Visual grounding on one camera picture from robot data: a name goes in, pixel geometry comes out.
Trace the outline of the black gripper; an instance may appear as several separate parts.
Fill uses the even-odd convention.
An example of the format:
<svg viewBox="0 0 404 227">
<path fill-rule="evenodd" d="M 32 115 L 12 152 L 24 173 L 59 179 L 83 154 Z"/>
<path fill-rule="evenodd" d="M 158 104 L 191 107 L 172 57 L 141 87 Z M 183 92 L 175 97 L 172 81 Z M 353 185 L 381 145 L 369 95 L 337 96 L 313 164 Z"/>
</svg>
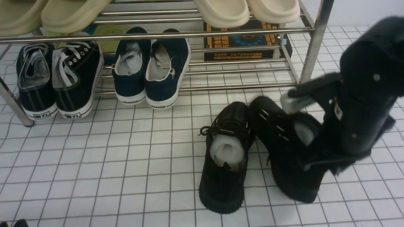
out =
<svg viewBox="0 0 404 227">
<path fill-rule="evenodd" d="M 380 20 L 344 51 L 340 73 L 298 84 L 281 96 L 287 114 L 315 103 L 326 110 L 318 137 L 298 157 L 303 171 L 325 167 L 337 175 L 370 156 L 373 145 L 394 126 L 388 115 L 403 96 L 403 20 Z"/>
</svg>

